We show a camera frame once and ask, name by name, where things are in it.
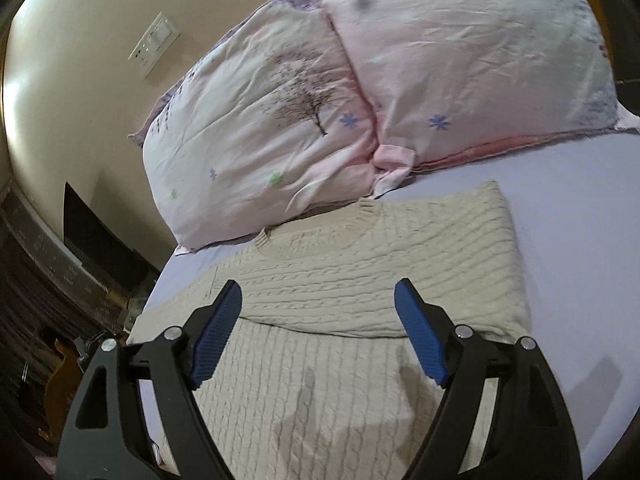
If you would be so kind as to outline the cream cable-knit sweater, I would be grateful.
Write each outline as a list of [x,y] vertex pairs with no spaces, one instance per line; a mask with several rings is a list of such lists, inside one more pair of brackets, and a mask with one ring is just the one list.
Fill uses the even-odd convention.
[[529,323],[508,202],[462,194],[356,204],[262,232],[137,319],[148,341],[236,281],[242,312],[195,393],[239,479],[398,479],[442,390],[422,373],[394,307],[408,278],[454,322],[511,342]]

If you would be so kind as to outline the dark wooden side shelf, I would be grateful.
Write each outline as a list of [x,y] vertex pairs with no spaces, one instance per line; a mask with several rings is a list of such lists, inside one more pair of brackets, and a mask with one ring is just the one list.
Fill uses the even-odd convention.
[[124,336],[126,302],[90,273],[44,222],[24,193],[10,182],[1,194],[1,219],[43,275],[104,330]]

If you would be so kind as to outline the black monitor screen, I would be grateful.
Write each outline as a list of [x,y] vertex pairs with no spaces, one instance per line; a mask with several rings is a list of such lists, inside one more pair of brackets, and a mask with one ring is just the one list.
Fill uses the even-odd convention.
[[87,270],[108,286],[135,292],[160,271],[118,238],[68,182],[63,195],[63,240]]

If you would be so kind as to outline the lavender bed sheet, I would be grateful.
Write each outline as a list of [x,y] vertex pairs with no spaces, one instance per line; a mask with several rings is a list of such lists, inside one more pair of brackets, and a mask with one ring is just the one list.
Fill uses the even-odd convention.
[[[639,138],[615,133],[506,155],[417,178],[378,202],[431,200],[490,181],[508,202],[520,254],[523,335],[541,345],[582,470],[592,474],[639,406]],[[170,258],[144,310],[255,238]]]

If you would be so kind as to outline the white floral pillow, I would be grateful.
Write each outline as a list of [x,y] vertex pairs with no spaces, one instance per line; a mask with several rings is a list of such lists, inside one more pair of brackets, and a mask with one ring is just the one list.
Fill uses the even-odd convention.
[[370,106],[314,0],[260,6],[157,100],[131,141],[188,252],[369,196],[381,175]]

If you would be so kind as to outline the pink floral pillow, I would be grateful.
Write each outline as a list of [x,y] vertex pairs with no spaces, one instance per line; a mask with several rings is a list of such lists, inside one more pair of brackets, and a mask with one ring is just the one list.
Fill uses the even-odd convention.
[[588,0],[312,0],[372,107],[376,194],[571,136],[636,130]]

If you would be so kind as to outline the white wall switch plate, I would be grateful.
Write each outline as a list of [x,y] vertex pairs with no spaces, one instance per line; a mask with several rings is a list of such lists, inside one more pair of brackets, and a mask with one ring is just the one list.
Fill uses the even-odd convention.
[[145,79],[179,37],[178,26],[160,12],[130,52],[128,61],[138,75]]

